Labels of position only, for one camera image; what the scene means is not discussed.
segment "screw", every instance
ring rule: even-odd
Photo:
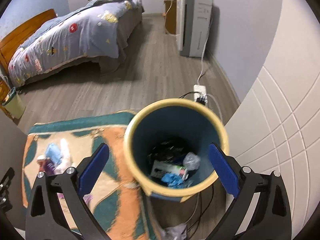
[[[276,176],[276,177],[280,177],[280,172],[279,171],[273,171],[273,174]]]
[[[68,174],[72,174],[74,172],[75,172],[75,168],[74,167],[67,168],[67,173]]]
[[[251,169],[250,169],[248,166],[244,166],[244,167],[242,168],[242,170],[243,170],[243,172],[245,172],[245,173],[250,173],[250,172],[251,172]]]
[[[39,172],[38,175],[37,175],[38,178],[42,178],[43,176],[44,176],[44,172],[43,171]]]

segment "small trash bin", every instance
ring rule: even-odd
[[[149,177],[148,154],[154,146],[172,137],[186,140],[201,158],[189,188],[165,187]],[[212,142],[229,155],[227,132],[214,112],[191,100],[165,99],[145,107],[131,120],[124,135],[124,156],[147,196],[183,202],[218,178],[208,156]]]
[[[17,119],[21,118],[24,110],[26,109],[26,106],[21,101],[15,87],[9,91],[2,103],[2,106]]]

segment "trash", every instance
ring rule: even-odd
[[[162,182],[167,183],[170,188],[187,188],[193,183],[193,180],[188,179],[185,182],[176,174],[166,173],[162,179]]]
[[[166,173],[162,177],[161,181],[167,183],[168,187],[172,188],[175,188],[176,186],[183,183],[183,180],[179,177],[179,175],[173,173]]]
[[[200,157],[193,152],[189,152],[183,160],[183,166],[185,166],[188,171],[197,170],[200,166]]]
[[[42,168],[43,168],[43,171],[48,176],[54,175],[55,167],[54,167],[54,163],[52,162],[52,160],[50,160],[50,159],[44,160]]]
[[[87,194],[83,196],[83,200],[86,203],[87,206],[89,206],[90,201],[93,199],[93,196],[91,194]]]
[[[71,166],[71,158],[70,158],[70,152],[68,148],[68,143],[66,139],[61,139],[60,141],[60,164],[56,167],[54,170],[54,174],[62,174],[64,171]]]
[[[175,165],[182,165],[182,161],[188,152],[192,149],[188,142],[182,138],[173,138],[160,143],[154,147],[148,155],[150,165],[154,161],[172,163]]]
[[[44,155],[37,158],[39,164],[39,171],[44,171],[48,176],[54,175],[55,166],[50,159],[46,159]]]
[[[175,227],[165,228],[164,232],[163,240],[184,240],[187,238],[187,225],[182,223]]]
[[[64,199],[63,193],[57,193],[58,198]],[[83,200],[86,203],[86,205],[89,207],[90,201],[93,199],[93,196],[91,194],[87,194],[83,196]]]
[[[165,162],[154,161],[150,175],[152,177],[162,179],[162,177],[166,173],[172,173],[180,176],[182,182],[184,182],[188,178],[188,171],[185,167]]]
[[[61,163],[61,151],[54,143],[48,145],[44,156],[51,159],[55,166],[58,166]]]

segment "black cable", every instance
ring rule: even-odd
[[[195,226],[195,224],[196,224],[198,221],[200,221],[200,219],[201,219],[201,217],[203,216],[203,214],[208,210],[208,208],[209,208],[209,206],[211,205],[211,202],[212,202],[212,200],[213,200],[213,196],[214,196],[214,187],[213,187],[213,184],[212,184],[212,196],[211,196],[211,200],[210,200],[209,204],[207,205],[207,207],[204,209],[204,211],[200,214],[198,220],[197,220],[196,222],[194,222],[194,223],[189,227],[189,229],[187,230],[188,232],[191,230],[191,228],[193,228],[193,227]]]
[[[200,212],[202,212],[202,195],[201,195],[201,192],[200,192]],[[201,221],[201,214],[198,218],[198,224],[197,224],[197,227],[196,227],[196,230],[193,232],[193,234],[189,237],[189,239],[191,239],[195,233],[198,231],[198,228],[199,228],[199,225],[200,225],[200,221]]]
[[[179,97],[179,98],[184,98],[186,95],[195,94],[195,93],[198,93],[199,96],[202,96],[202,93],[201,93],[201,92],[194,92],[194,91],[192,91],[192,92],[188,92],[188,93],[184,94],[182,97]]]

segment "floor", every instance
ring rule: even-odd
[[[126,61],[110,75],[100,77],[98,64],[83,63],[24,86],[20,96],[27,107],[18,127],[27,133],[35,123],[110,114],[123,109],[140,110],[155,101],[192,91],[201,61],[179,56],[175,38],[164,33],[163,25],[162,16],[145,15],[129,38]],[[205,60],[204,68],[205,76],[200,83],[216,97],[226,124],[238,108],[237,100],[215,64]],[[214,102],[209,100],[209,107],[219,115]],[[219,181],[214,187],[212,204],[193,239],[207,237],[224,214],[224,190]],[[203,210],[211,194],[211,188],[203,191]],[[152,202],[161,226],[175,226],[192,214],[196,196],[184,203],[157,199]],[[188,225],[198,216],[199,211]]]

